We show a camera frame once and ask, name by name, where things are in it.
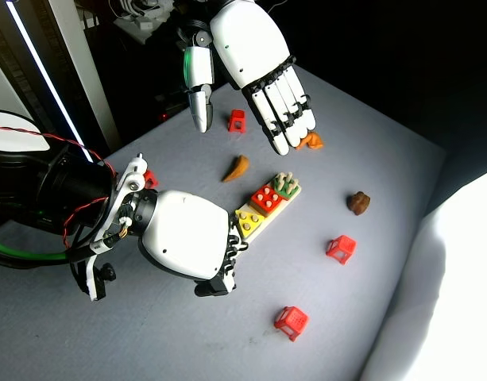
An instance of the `led light strip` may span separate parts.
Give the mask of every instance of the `led light strip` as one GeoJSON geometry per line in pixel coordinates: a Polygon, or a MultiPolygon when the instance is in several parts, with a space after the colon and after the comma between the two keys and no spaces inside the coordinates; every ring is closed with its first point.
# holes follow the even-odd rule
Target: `led light strip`
{"type": "MultiPolygon", "coordinates": [[[[19,13],[17,13],[17,10],[15,9],[15,5],[13,2],[7,1],[6,6],[8,6],[8,9],[10,10],[10,13],[12,14],[12,17],[14,18],[15,24],[19,28],[19,32],[21,32],[22,38],[24,38],[24,41],[26,45],[28,46],[29,52],[33,56],[33,59],[35,60],[35,64],[38,66],[38,70],[40,70],[40,73],[42,74],[42,77],[44,77],[45,83],[47,83],[47,86],[49,90],[51,91],[52,96],[56,100],[56,103],[58,107],[61,110],[61,113],[63,114],[65,120],[68,123],[68,126],[70,127],[70,130],[73,132],[75,139],[77,142],[81,145],[84,145],[83,140],[81,139],[81,136],[77,132],[77,129],[74,126],[74,122],[71,120],[70,115],[68,115],[67,109],[65,108],[63,102],[61,101],[60,96],[58,95],[58,92],[56,91],[56,88],[52,84],[51,78],[49,77],[49,74],[47,74],[47,71],[45,70],[45,67],[42,63],[42,60],[38,56],[38,52],[33,46],[33,42],[29,38],[28,31],[26,31],[26,28],[24,24],[22,23],[21,18],[19,17],[19,13]]],[[[85,149],[81,148],[84,152],[84,155],[86,156],[87,160],[93,163],[93,159],[90,156],[90,153],[85,149]]]]}

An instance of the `white robotic hand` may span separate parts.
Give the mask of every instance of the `white robotic hand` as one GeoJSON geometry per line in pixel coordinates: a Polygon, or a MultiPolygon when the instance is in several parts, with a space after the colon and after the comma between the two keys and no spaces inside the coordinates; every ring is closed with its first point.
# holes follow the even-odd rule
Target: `white robotic hand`
{"type": "Polygon", "coordinates": [[[241,89],[272,146],[286,155],[315,127],[310,98],[292,67],[284,36],[272,18],[252,0],[235,0],[211,20],[185,51],[184,76],[197,129],[211,125],[213,43],[234,86],[241,89]]]}

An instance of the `red plastic stool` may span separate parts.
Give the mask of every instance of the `red plastic stool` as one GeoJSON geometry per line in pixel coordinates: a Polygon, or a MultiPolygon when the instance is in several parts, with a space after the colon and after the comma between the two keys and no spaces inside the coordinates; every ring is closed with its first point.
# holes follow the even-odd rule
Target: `red plastic stool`
{"type": "Polygon", "coordinates": [[[245,111],[233,110],[230,113],[229,120],[229,132],[230,133],[245,133],[245,111]]]}
{"type": "Polygon", "coordinates": [[[273,325],[288,335],[290,341],[294,341],[303,332],[307,323],[308,316],[299,308],[284,307],[273,325]]]}
{"type": "Polygon", "coordinates": [[[353,255],[356,248],[356,241],[348,236],[340,236],[328,244],[326,255],[335,258],[341,264],[346,264],[353,255]]]}

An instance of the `table surface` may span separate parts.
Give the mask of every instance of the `table surface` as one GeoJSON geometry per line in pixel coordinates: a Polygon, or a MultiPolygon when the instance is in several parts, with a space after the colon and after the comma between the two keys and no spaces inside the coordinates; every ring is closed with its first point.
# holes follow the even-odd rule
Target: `table surface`
{"type": "MultiPolygon", "coordinates": [[[[350,380],[358,374],[444,152],[296,70],[312,99],[322,150],[278,156],[245,99],[225,86],[213,94],[208,133],[197,133],[184,111],[110,158],[122,171],[143,152],[160,189],[188,191],[227,210],[277,172],[300,179],[300,196],[240,256],[238,289],[197,298],[192,281],[151,266],[133,238],[99,257],[118,275],[100,302],[78,291],[67,266],[0,267],[0,380],[350,380]],[[226,131],[232,109],[246,111],[246,134],[226,131]],[[240,154],[250,169],[221,183],[240,154]],[[359,217],[346,207],[356,191],[372,200],[359,217]],[[327,242],[342,234],[358,242],[345,266],[325,256],[327,242]],[[272,326],[284,306],[310,316],[294,343],[272,326]]],[[[59,237],[15,223],[0,228],[0,241],[37,252],[61,248],[59,237]]]]}

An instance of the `red block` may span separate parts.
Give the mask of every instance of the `red block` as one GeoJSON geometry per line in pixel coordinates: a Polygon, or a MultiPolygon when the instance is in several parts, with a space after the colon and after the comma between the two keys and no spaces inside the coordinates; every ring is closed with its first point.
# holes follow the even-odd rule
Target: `red block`
{"type": "Polygon", "coordinates": [[[299,308],[285,307],[273,325],[288,335],[290,341],[294,341],[303,332],[307,323],[308,316],[299,308]]]}
{"type": "Polygon", "coordinates": [[[353,255],[356,248],[356,241],[348,236],[340,236],[328,244],[326,255],[335,258],[341,264],[346,264],[353,255]]]}
{"type": "Polygon", "coordinates": [[[265,217],[268,217],[284,198],[269,185],[264,185],[250,198],[250,206],[265,217]]]}
{"type": "Polygon", "coordinates": [[[245,111],[233,110],[229,120],[230,133],[245,133],[245,111]]]}

